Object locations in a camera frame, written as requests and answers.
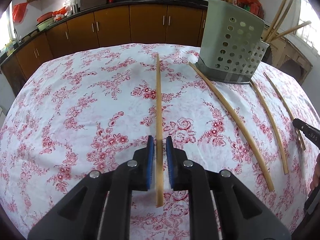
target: table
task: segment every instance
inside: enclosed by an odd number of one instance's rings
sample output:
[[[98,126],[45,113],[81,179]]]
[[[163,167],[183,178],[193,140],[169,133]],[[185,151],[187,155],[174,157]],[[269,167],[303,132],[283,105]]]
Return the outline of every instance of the table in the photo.
[[[302,151],[289,115],[263,71],[293,115],[319,128],[314,107],[292,77],[260,63],[253,80],[280,129],[289,165],[284,175],[275,135],[254,90],[215,83],[266,160],[275,186],[269,192],[244,136],[188,66],[197,61],[199,51],[180,45],[128,44],[61,57],[33,74],[0,131],[0,203],[24,236],[87,173],[116,169],[145,147],[148,135],[155,136],[157,53],[164,138],[171,135],[175,147],[207,170],[232,171],[290,231],[297,227],[318,149],[302,135]],[[164,169],[163,207],[155,207],[154,189],[133,192],[132,239],[189,239],[188,194],[170,189],[166,156]]]

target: silver screw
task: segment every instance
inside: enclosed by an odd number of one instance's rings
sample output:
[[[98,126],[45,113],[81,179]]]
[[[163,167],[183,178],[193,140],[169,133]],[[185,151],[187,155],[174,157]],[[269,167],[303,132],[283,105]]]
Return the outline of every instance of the silver screw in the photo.
[[[186,160],[186,161],[183,162],[183,166],[192,167],[193,166],[193,162],[191,160]]]
[[[135,167],[135,166],[138,165],[138,163],[137,163],[137,161],[135,161],[135,160],[129,160],[129,161],[127,162],[127,165],[128,165],[129,167]]]
[[[100,172],[99,171],[91,171],[89,176],[90,176],[90,178],[95,179],[100,176]]]
[[[230,173],[230,171],[223,170],[223,171],[221,171],[221,176],[224,178],[229,178],[231,176],[231,173]]]

